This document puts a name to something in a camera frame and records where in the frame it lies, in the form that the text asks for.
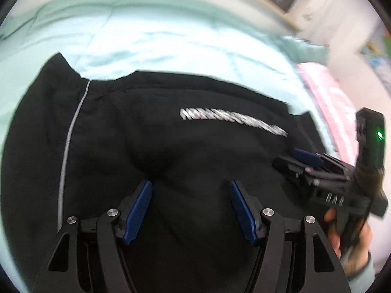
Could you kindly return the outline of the teal sleeved right forearm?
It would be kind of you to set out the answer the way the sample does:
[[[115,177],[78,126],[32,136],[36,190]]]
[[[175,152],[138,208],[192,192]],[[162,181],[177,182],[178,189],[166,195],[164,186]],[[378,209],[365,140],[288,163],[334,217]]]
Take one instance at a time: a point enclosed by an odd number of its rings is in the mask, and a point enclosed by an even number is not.
[[[369,253],[367,264],[353,274],[347,275],[347,280],[352,293],[365,293],[375,280],[375,269],[372,255]]]

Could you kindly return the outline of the right hand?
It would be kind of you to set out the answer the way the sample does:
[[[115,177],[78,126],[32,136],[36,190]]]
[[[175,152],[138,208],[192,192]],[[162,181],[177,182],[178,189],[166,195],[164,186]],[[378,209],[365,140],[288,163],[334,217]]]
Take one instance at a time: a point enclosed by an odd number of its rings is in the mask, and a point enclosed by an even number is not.
[[[341,239],[334,224],[336,216],[337,213],[335,208],[330,208],[324,215],[324,221],[329,224],[327,238],[335,251],[336,256],[340,258]],[[347,261],[342,264],[346,276],[353,276],[358,273],[369,261],[369,247],[372,241],[372,231],[369,223],[361,218],[356,226],[356,230],[359,232],[358,243],[353,246]]]

